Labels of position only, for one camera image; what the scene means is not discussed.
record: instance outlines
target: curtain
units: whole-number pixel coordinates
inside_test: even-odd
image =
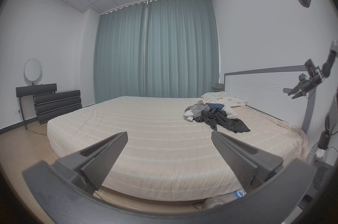
[[[200,97],[219,80],[211,0],[149,2],[144,46],[144,96]]]
[[[96,103],[144,96],[145,13],[146,3],[139,3],[100,16],[94,52]]]

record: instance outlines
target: black clothing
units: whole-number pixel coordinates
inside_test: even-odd
[[[240,119],[228,119],[224,110],[215,110],[210,107],[209,111],[202,111],[201,116],[194,118],[196,122],[205,122],[212,130],[217,131],[217,125],[234,133],[249,132],[250,129]]]

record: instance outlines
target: headboard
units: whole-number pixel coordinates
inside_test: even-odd
[[[316,91],[309,99],[291,99],[287,93],[298,83],[298,76],[307,73],[304,65],[256,69],[224,74],[224,91],[247,101],[247,105],[302,128],[309,129]]]

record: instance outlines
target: mirror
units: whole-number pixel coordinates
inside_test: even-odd
[[[25,78],[27,78],[32,83],[39,79],[41,72],[42,66],[40,61],[37,59],[28,60],[25,64],[25,67],[23,68]]]

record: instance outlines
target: air vent grille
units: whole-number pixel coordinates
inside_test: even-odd
[[[317,190],[319,190],[320,188],[320,184],[324,178],[324,175],[325,175],[325,172],[327,171],[328,169],[326,167],[319,167],[317,169],[317,172],[316,172],[316,175],[315,175],[315,178],[313,179],[313,187]]]

